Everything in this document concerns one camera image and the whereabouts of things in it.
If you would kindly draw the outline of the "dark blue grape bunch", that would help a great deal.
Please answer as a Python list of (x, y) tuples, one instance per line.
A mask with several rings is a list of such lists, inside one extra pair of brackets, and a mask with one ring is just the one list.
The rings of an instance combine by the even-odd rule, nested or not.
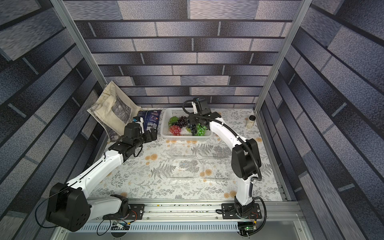
[(196, 136), (198, 133), (197, 126), (195, 124), (188, 124), (187, 131), (192, 134), (192, 136)]

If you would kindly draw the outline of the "red grape bunch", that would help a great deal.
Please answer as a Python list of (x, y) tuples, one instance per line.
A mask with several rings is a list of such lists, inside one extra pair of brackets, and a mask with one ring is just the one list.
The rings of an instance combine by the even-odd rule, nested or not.
[(177, 125), (172, 125), (170, 128), (169, 128), (169, 131), (170, 133), (173, 135), (173, 136), (180, 136), (181, 135), (181, 131), (182, 131), (182, 128), (177, 126)]

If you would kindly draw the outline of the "clear plastic clamshell container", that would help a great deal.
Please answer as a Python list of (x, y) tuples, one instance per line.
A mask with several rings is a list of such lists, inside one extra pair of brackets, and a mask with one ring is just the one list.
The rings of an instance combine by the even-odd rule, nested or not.
[(168, 167), (169, 178), (227, 180), (233, 173), (230, 160), (219, 158), (180, 158), (175, 159)]

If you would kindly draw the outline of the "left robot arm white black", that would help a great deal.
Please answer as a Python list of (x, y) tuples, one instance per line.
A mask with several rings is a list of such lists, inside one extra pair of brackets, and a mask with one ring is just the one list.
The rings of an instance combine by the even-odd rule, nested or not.
[(80, 230), (89, 220), (99, 217), (124, 220), (131, 208), (128, 198), (112, 194), (89, 200), (96, 186), (131, 156), (137, 156), (145, 143), (157, 140), (157, 129), (144, 130), (138, 122), (129, 123), (123, 136), (112, 144), (93, 165), (67, 183), (57, 183), (50, 190), (46, 220), (71, 232)]

